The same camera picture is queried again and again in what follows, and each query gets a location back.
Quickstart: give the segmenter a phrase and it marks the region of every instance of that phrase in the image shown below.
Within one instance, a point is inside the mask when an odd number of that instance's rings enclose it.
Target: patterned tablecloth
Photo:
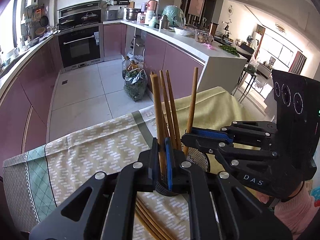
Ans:
[[[180,134],[187,125],[190,97],[175,100]],[[97,171],[120,171],[150,149],[156,137],[154,107],[70,133],[4,161],[4,189],[11,216],[30,231]],[[220,129],[233,120],[252,120],[228,92],[216,87],[197,94],[194,126]],[[223,170],[210,156],[211,172]],[[188,203],[182,195],[138,193],[155,218],[177,239],[189,239]],[[133,239],[152,239],[135,218]]]

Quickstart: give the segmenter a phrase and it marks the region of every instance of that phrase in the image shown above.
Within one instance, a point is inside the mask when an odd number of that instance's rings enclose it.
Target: built-in oven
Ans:
[[[104,60],[103,24],[91,24],[60,33],[59,46],[63,71]]]

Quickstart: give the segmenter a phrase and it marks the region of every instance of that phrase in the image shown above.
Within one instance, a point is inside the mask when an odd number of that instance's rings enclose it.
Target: white tile floor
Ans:
[[[124,92],[121,62],[101,62],[60,75],[51,113],[50,141],[153,105],[147,94],[134,102]]]

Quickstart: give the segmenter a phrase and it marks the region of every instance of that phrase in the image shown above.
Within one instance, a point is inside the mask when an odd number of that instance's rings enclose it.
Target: blue gripper pad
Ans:
[[[214,131],[208,131],[208,130],[200,130],[196,128],[192,128],[191,130],[192,134],[196,134],[199,136],[209,137],[209,138],[215,138],[215,139],[225,139],[228,143],[233,143],[233,139],[228,137],[228,135],[223,133],[217,133]]]
[[[170,159],[170,148],[169,148],[169,140],[168,138],[165,139],[165,153],[167,157],[167,182],[168,182],[168,189],[172,190],[172,164]]]

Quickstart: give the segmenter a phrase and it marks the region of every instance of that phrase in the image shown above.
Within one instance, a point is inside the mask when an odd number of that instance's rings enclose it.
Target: pink sleeve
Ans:
[[[315,207],[314,202],[304,185],[294,198],[275,206],[275,216],[290,229],[293,239],[299,237],[316,215],[319,207]]]

